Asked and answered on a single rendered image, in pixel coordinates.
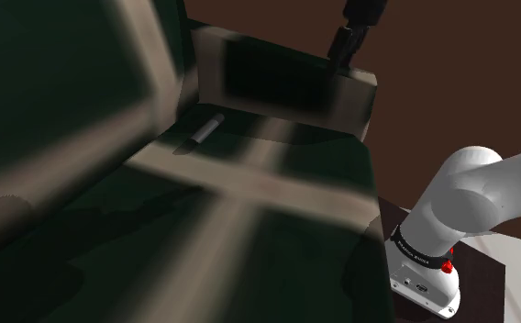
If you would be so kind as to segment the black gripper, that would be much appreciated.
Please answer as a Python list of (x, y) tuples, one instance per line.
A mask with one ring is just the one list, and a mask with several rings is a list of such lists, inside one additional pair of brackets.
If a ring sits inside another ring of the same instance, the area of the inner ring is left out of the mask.
[(342, 14), (348, 25), (340, 27), (328, 50), (327, 73), (348, 69), (353, 55), (361, 48), (367, 33), (381, 19), (388, 0), (347, 0)]

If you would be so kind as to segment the dark green plaid sofa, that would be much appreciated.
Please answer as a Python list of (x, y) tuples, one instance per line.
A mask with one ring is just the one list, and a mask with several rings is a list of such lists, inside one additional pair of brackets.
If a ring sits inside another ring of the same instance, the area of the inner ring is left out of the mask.
[(376, 77), (327, 64), (183, 0), (0, 0), (0, 323), (394, 323)]

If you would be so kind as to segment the grey cylindrical pen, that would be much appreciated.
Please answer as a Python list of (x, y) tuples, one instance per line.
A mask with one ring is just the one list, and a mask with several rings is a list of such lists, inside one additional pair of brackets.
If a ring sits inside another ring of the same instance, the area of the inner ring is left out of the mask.
[(215, 114), (208, 121), (204, 123), (190, 139), (196, 143), (202, 143), (223, 121), (225, 117), (223, 114)]

